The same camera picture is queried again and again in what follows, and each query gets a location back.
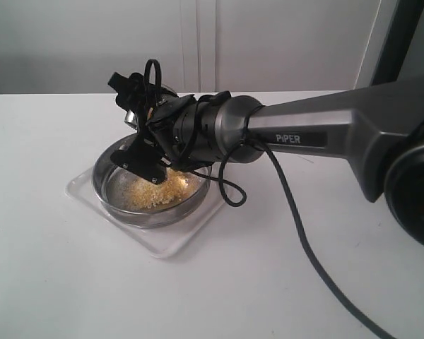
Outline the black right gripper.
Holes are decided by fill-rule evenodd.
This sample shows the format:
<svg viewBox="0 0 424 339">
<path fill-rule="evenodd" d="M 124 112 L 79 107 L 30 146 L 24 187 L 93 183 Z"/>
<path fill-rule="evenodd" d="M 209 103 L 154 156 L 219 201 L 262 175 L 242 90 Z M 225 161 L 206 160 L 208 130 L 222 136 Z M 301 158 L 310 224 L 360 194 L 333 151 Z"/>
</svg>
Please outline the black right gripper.
<svg viewBox="0 0 424 339">
<path fill-rule="evenodd" d="M 146 120 L 124 150 L 114 151 L 110 159 L 123 170 L 152 184 L 167 179 L 167 168 L 197 170 L 212 165 L 212 96 L 198 100 L 193 95 L 171 97 L 148 116 L 148 93 L 144 77 L 114 72 L 107 83 L 115 92 L 115 102 Z"/>
</svg>

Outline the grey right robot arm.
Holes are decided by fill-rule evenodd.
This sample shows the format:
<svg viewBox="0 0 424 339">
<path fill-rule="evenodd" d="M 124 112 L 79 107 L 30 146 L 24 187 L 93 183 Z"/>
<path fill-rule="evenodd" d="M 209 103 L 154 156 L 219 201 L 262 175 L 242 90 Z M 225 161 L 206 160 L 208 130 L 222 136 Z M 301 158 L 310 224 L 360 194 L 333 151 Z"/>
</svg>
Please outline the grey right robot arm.
<svg viewBox="0 0 424 339">
<path fill-rule="evenodd" d="M 140 73 L 109 80 L 134 142 L 112 162 L 154 184 L 167 168 L 250 163 L 263 150 L 348 161 L 365 198 L 386 198 L 424 245 L 424 75 L 277 105 L 229 92 L 180 97 Z"/>
</svg>

